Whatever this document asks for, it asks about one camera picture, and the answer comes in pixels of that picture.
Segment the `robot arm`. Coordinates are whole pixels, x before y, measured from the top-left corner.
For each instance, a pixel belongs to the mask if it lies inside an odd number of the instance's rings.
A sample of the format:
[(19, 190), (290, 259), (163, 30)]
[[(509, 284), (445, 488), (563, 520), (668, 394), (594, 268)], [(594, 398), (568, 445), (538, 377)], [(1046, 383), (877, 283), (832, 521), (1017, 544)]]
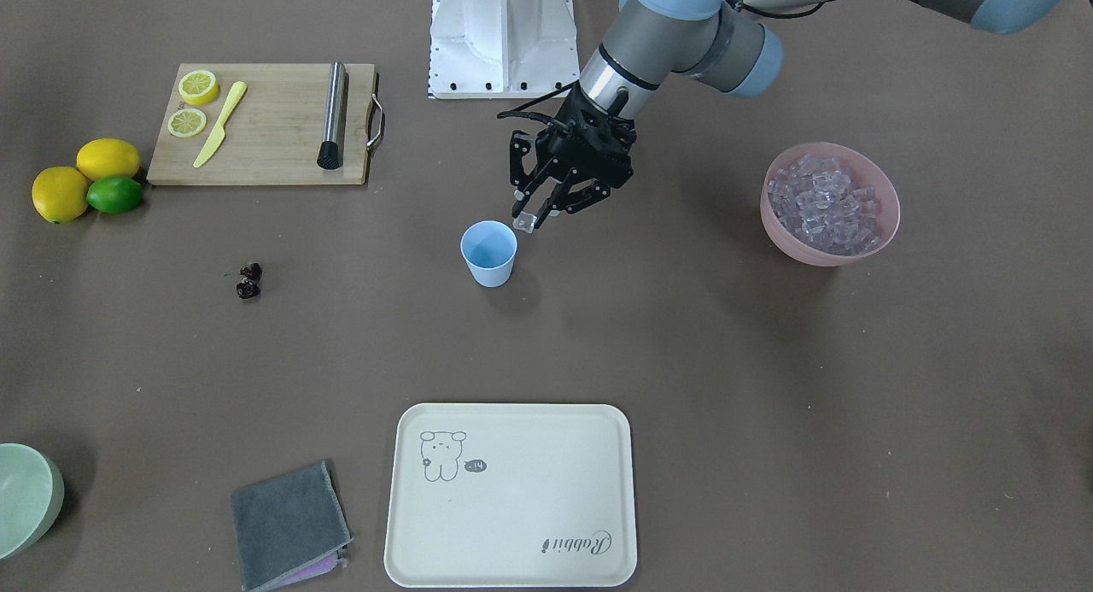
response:
[[(516, 130), (509, 141), (509, 179), (516, 230), (601, 202), (628, 182), (635, 120), (671, 74), (696, 79), (734, 97), (765, 92), (780, 73), (784, 50), (765, 17), (812, 15), (837, 0), (618, 0), (618, 17), (581, 73), (557, 85), (556, 114), (534, 102), (508, 118), (543, 125)], [(1014, 34), (1061, 0), (906, 0), (991, 34)]]

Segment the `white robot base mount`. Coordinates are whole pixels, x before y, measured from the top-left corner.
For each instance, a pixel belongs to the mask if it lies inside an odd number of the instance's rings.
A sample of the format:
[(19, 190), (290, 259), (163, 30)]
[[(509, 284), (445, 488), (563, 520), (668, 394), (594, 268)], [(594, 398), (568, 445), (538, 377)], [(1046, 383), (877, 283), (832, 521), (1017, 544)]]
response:
[(427, 94), (532, 99), (579, 71), (573, 0), (430, 0)]

